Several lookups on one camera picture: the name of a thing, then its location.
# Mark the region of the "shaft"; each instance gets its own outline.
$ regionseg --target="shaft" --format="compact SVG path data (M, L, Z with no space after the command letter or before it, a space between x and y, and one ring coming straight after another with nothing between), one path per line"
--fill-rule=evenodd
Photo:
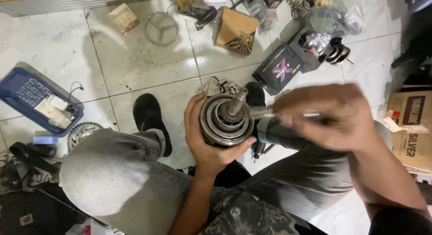
M246 102L247 94L247 88L240 88L240 90L234 96L234 99L229 102L227 110L230 116L235 116L241 110L243 103Z

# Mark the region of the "hand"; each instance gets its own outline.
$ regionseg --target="hand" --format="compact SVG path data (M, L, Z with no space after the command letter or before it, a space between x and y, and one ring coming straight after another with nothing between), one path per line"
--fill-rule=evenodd
M363 151L379 140L368 101L355 84L294 89L276 100L281 123L312 142L335 151ZM304 113L320 113L314 122Z
M200 128L200 111L207 100L205 92L195 95L184 111L184 128L186 143L197 163L197 172L216 175L237 157L243 155L257 139L249 137L241 144L228 149L220 149L205 143Z

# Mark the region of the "blue plastic basket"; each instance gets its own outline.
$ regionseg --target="blue plastic basket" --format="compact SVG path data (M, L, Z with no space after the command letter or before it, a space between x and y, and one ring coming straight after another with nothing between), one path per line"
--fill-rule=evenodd
M84 116L83 110L71 103L78 112L78 117L65 130L48 123L48 117L35 110L35 107L49 95L55 94L68 101L48 83L21 67L16 67L0 82L0 99L13 109L42 126L55 137L63 137Z

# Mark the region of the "gray jeans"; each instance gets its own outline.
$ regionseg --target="gray jeans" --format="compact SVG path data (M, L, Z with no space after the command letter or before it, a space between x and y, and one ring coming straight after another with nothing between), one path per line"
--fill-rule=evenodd
M260 140L298 152L234 188L214 187L211 206L241 190L310 220L352 190L347 152L323 149L274 121L261 126ZM126 234L166 234L193 177L158 162L164 149L160 130L98 130L67 155L61 186L79 209Z

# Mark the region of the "left hand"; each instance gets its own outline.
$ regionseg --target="left hand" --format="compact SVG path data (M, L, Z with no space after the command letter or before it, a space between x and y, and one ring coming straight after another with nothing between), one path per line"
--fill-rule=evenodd
M197 172L205 172L216 177L228 164L243 155L257 139L249 137L241 144L228 149L206 144L199 120L201 108L206 100L205 92L191 98L184 111L184 128L186 129L186 143L197 163Z

